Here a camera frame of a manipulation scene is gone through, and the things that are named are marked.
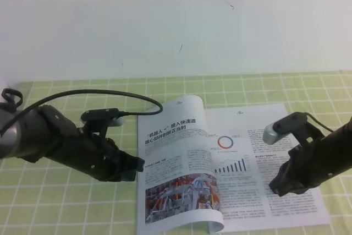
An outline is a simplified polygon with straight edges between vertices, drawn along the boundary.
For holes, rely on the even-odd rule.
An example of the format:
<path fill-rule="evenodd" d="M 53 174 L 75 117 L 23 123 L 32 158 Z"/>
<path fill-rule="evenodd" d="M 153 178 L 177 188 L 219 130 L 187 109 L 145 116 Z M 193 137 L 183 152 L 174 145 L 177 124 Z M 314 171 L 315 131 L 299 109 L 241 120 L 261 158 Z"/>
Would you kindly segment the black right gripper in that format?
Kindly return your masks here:
<path fill-rule="evenodd" d="M 323 140 L 298 145 L 289 151 L 289 160 L 282 164 L 277 176 L 269 183 L 275 194 L 303 194 L 337 174 L 338 158 Z"/>

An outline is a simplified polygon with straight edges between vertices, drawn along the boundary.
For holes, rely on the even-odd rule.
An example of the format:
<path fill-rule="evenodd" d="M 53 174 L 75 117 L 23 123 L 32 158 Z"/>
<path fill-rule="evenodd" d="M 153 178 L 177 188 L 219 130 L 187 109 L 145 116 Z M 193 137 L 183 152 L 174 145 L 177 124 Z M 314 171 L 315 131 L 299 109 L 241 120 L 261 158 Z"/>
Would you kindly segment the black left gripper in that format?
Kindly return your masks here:
<path fill-rule="evenodd" d="M 144 170 L 145 160 L 119 151 L 111 139 L 98 134 L 84 135 L 54 107 L 40 107 L 51 134 L 41 155 L 101 182 L 133 182 Z"/>

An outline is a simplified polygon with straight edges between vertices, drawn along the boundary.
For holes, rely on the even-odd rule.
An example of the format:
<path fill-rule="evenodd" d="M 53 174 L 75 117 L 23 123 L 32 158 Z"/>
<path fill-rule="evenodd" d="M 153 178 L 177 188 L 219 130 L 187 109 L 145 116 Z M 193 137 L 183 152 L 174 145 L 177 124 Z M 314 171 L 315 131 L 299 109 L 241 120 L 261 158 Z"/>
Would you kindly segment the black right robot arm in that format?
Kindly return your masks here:
<path fill-rule="evenodd" d="M 325 136 L 308 118 L 322 124 L 307 112 L 294 112 L 264 130 L 263 141 L 268 145 L 290 134 L 299 143 L 288 151 L 289 160 L 269 183 L 279 196 L 302 194 L 351 169 L 351 121 Z"/>

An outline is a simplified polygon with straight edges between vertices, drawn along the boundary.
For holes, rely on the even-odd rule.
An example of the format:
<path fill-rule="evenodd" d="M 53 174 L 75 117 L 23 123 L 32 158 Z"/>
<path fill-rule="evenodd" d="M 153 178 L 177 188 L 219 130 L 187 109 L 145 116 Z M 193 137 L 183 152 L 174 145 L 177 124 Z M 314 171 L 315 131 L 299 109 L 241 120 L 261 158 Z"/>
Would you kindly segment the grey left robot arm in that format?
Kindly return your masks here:
<path fill-rule="evenodd" d="M 78 128 L 53 106 L 42 105 L 1 136 L 1 158 L 30 163 L 47 158 L 100 182 L 133 182 L 145 161 L 120 150 L 106 137 L 117 115 L 116 108 L 94 110 L 83 114 L 87 121 Z"/>

